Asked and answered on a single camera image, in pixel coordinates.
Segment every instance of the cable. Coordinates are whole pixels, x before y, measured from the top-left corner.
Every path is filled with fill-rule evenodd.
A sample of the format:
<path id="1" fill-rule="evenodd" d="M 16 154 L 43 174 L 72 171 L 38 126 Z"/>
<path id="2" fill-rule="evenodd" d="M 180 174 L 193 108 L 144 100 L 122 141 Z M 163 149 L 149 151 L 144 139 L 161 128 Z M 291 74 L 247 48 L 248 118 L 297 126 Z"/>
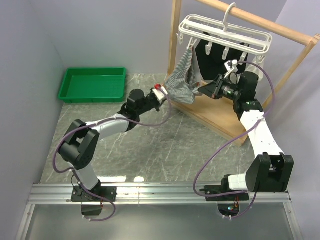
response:
<path id="1" fill-rule="evenodd" d="M 88 219 L 89 221 L 92 221 L 92 222 L 102 222 L 102 221 L 105 221 L 105 220 L 110 219 L 110 218 L 115 214 L 115 212 L 116 212 L 116 205 L 115 205 L 111 200 L 109 200 L 109 199 L 107 199 L 107 198 L 105 198 L 105 197 L 102 197 L 102 196 L 99 196 L 99 195 L 96 195 L 96 194 L 90 192 L 90 191 L 86 188 L 86 186 L 84 186 L 84 185 L 81 183 L 80 178 L 79 178 L 79 176 L 77 175 L 77 173 L 76 173 L 76 171 L 75 171 L 75 169 L 74 169 L 73 167 L 68 167 L 68 168 L 66 168 L 66 169 L 64 169 L 64 170 L 59 170 L 59 169 L 57 168 L 57 154 L 58 154 L 58 152 L 59 152 L 59 149 L 61 148 L 61 146 L 62 146 L 62 144 L 65 142 L 65 140 L 66 140 L 68 137 L 70 137 L 72 134 L 74 134 L 74 133 L 76 133 L 76 132 L 79 132 L 79 131 L 81 131 L 81 130 L 83 130 L 83 129 L 88 129 L 88 128 L 91 128 L 91 127 L 96 127 L 96 126 L 99 126 L 99 125 L 101 125 L 101 124 L 104 124 L 104 123 L 107 123 L 107 122 L 110 122 L 110 121 L 125 120 L 125 121 L 128 121 L 128 122 L 137 124 L 137 125 L 145 126 L 145 127 L 158 127 L 158 126 L 166 123 L 166 122 L 170 119 L 170 116 L 171 116 L 172 104 L 171 104 L 171 101 L 170 101 L 170 99 L 169 99 L 169 96 L 168 96 L 160 87 L 157 87 L 156 89 L 159 90 L 159 91 L 164 95 L 164 97 L 166 98 L 166 100 L 167 100 L 167 102 L 168 102 L 168 105 L 169 105 L 169 109 L 168 109 L 168 112 L 167 112 L 167 114 L 166 114 L 166 118 L 165 118 L 162 122 L 157 123 L 157 124 L 147 124 L 147 123 L 141 123 L 141 122 L 137 122 L 137 121 L 134 121 L 134 120 L 131 120 L 131 119 L 127 119 L 127 118 L 125 118 L 125 117 L 106 118 L 106 119 L 103 119 L 103 120 L 99 121 L 98 123 L 93 123 L 93 124 L 90 124 L 90 125 L 81 126 L 81 127 L 79 127 L 79 128 L 76 128 L 76 129 L 68 132 L 68 133 L 61 139 L 61 141 L 59 142 L 59 144 L 57 145 L 57 147 L 56 147 L 56 149 L 55 149 L 55 151 L 54 151 L 54 153 L 53 153 L 53 157 L 52 157 L 52 167 L 53 167 L 54 171 L 55 171 L 56 173 L 58 173 L 58 174 L 63 174 L 63 173 L 65 173 L 65 172 L 67 172 L 67 171 L 72 171 L 72 173 L 73 173 L 73 175 L 75 176 L 75 178 L 77 179 L 79 185 L 83 188 L 83 190 L 84 190 L 87 194 L 91 195 L 92 197 L 101 199 L 101 200 L 103 200 L 103 201 L 105 201 L 105 202 L 108 202 L 108 203 L 110 203 L 110 204 L 113 206 L 113 212 L 112 212 L 109 216 L 107 216 L 107 217 L 105 217 L 105 218 L 102 218 L 102 219 L 92 219 L 92 218 L 89 218 L 89 217 L 85 216 L 84 218 Z"/>
<path id="2" fill-rule="evenodd" d="M 276 103 L 276 92 L 275 92 L 275 88 L 274 88 L 274 85 L 269 77 L 269 75 L 267 74 L 267 72 L 262 68 L 260 67 L 259 65 L 253 63 L 253 62 L 250 62 L 250 61 L 239 61 L 238 63 L 242 63 L 242 64 L 250 64 L 250 65 L 253 65 L 255 66 L 256 68 L 260 69 L 263 74 L 265 75 L 265 77 L 267 78 L 269 84 L 270 84 L 270 87 L 271 87 L 271 92 L 272 92 L 272 102 L 271 102 L 271 105 L 269 107 L 269 109 L 263 114 L 263 117 L 266 117 L 270 111 L 273 109 L 275 103 Z M 201 197 L 206 197 L 206 198 L 214 198 L 214 197 L 221 197 L 221 196 L 227 196 L 227 195 L 234 195 L 234 194 L 243 194 L 245 193 L 245 191 L 233 191 L 233 192 L 225 192 L 225 193 L 219 193 L 219 194 L 202 194 L 200 192 L 197 191 L 196 189 L 196 184 L 197 184 L 197 181 L 198 181 L 198 178 L 200 176 L 200 174 L 203 172 L 203 170 L 208 166 L 208 164 L 212 161 L 212 159 L 218 155 L 218 153 L 220 153 L 222 151 L 222 149 L 224 149 L 226 146 L 228 146 L 229 144 L 233 143 L 234 141 L 242 138 L 243 136 L 247 135 L 248 133 L 250 133 L 251 131 L 253 131 L 258 125 L 259 123 L 262 121 L 262 119 L 258 120 L 255 125 L 250 128 L 248 131 L 240 134 L 239 136 L 236 136 L 235 138 L 229 140 L 228 142 L 226 142 L 224 145 L 222 145 L 205 163 L 204 165 L 200 168 L 200 170 L 198 171 L 198 173 L 195 175 L 195 178 L 194 178 L 194 181 L 193 181 L 193 191 L 195 194 L 201 196 Z M 249 207 L 247 207 L 243 213 L 241 213 L 240 215 L 236 216 L 236 217 L 239 217 L 239 216 L 242 216 L 244 213 L 246 213 L 250 207 L 254 204 L 254 201 L 256 199 L 256 195 L 257 193 L 255 193 L 253 199 L 252 199 L 252 202 L 251 204 L 249 205 Z"/>
<path id="3" fill-rule="evenodd" d="M 74 185 L 74 183 L 72 182 L 72 179 L 74 179 L 74 176 L 75 176 L 75 175 L 73 174 L 72 177 L 71 177 L 70 182 L 71 182 L 71 185 L 72 185 L 73 189 L 76 190 L 76 189 L 75 189 L 75 185 Z"/>

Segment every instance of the glass panel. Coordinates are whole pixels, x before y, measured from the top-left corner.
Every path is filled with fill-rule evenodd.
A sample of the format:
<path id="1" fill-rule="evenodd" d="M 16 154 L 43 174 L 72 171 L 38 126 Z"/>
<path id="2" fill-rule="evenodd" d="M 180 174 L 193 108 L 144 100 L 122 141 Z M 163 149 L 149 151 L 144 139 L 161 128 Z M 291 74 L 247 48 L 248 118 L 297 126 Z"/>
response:
<path id="1" fill-rule="evenodd" d="M 247 204 L 241 204 L 241 210 Z M 79 205 L 37 205 L 28 240 L 291 240 L 282 203 L 256 203 L 244 216 L 222 219 L 217 205 L 118 205 L 105 222 L 88 222 Z"/>

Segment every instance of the wooden pole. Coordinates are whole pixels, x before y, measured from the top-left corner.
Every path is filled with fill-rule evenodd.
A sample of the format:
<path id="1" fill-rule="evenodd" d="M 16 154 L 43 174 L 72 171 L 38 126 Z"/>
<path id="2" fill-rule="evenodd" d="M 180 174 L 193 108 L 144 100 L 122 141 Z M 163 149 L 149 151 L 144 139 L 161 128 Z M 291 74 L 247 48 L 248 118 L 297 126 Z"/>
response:
<path id="1" fill-rule="evenodd" d="M 169 46 L 169 62 L 168 62 L 168 75 L 172 74 L 176 65 L 177 53 L 177 33 L 179 30 L 180 11 L 182 0 L 172 1 L 172 14 L 171 14 L 171 31 L 170 31 L 170 46 Z"/>
<path id="2" fill-rule="evenodd" d="M 206 4 L 208 6 L 211 6 L 215 9 L 218 9 L 222 12 L 226 12 L 227 8 L 229 7 L 229 4 L 224 3 L 219 0 L 196 0 L 200 3 Z M 259 26 L 263 29 L 269 30 L 270 32 L 273 32 L 275 34 L 278 34 L 282 37 L 285 37 L 287 39 L 290 39 L 294 42 L 297 42 L 299 44 L 308 46 L 308 44 L 313 40 L 312 36 L 303 34 L 301 32 L 295 31 L 291 28 L 282 26 L 278 23 L 275 23 L 273 21 L 267 20 L 263 17 L 254 15 L 250 12 L 241 10 L 237 7 L 231 8 L 229 15 L 235 16 L 238 19 L 242 19 L 244 21 L 247 21 L 253 25 Z"/>
<path id="3" fill-rule="evenodd" d="M 318 43 L 319 40 L 320 40 L 320 35 L 316 34 L 312 38 L 311 42 L 302 50 L 300 55 L 297 57 L 297 59 L 294 61 L 294 63 L 289 68 L 289 70 L 284 74 L 282 79 L 279 81 L 279 83 L 274 88 L 276 94 L 280 91 L 280 89 L 283 88 L 285 83 L 288 81 L 288 79 L 291 77 L 291 75 L 294 73 L 294 71 L 299 67 L 299 65 L 306 58 L 306 56 L 310 53 L 310 51 L 314 48 L 314 46 Z M 268 96 L 266 101 L 263 103 L 262 107 L 266 108 L 271 103 L 271 100 L 272 100 L 272 93 Z"/>

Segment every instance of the hanger hook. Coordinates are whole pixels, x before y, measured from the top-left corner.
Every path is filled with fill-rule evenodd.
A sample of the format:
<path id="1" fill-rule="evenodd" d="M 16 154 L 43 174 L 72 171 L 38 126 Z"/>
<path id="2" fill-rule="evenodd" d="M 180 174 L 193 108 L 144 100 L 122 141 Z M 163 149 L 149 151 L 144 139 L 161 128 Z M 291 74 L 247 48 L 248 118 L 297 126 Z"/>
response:
<path id="1" fill-rule="evenodd" d="M 224 18 L 223 18 L 223 25 L 224 25 L 223 31 L 224 31 L 224 32 L 227 31 L 227 28 L 228 28 L 227 20 L 228 20 L 229 12 L 231 11 L 231 9 L 232 9 L 233 7 L 237 7 L 237 4 L 236 4 L 235 2 L 231 3 L 231 4 L 228 6 L 228 8 L 226 9 L 226 11 L 225 11 Z"/>

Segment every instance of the white plastic hanger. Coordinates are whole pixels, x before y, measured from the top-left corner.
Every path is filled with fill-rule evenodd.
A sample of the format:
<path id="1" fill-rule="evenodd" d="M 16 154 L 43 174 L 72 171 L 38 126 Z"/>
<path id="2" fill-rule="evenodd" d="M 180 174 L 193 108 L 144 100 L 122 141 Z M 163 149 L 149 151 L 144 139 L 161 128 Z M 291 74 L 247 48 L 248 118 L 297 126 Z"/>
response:
<path id="1" fill-rule="evenodd" d="M 226 59 L 230 48 L 243 52 L 244 54 L 241 56 L 241 59 L 245 59 L 247 54 L 264 56 L 270 48 L 272 36 L 267 32 L 229 24 L 227 22 L 229 12 L 235 6 L 236 4 L 232 3 L 228 7 L 223 21 L 195 14 L 188 15 L 179 25 L 179 39 L 183 38 L 183 35 L 188 35 L 193 38 L 206 40 L 209 43 L 225 46 L 226 48 L 223 51 L 222 59 Z M 211 48 L 212 44 L 206 45 L 206 54 L 210 54 Z"/>

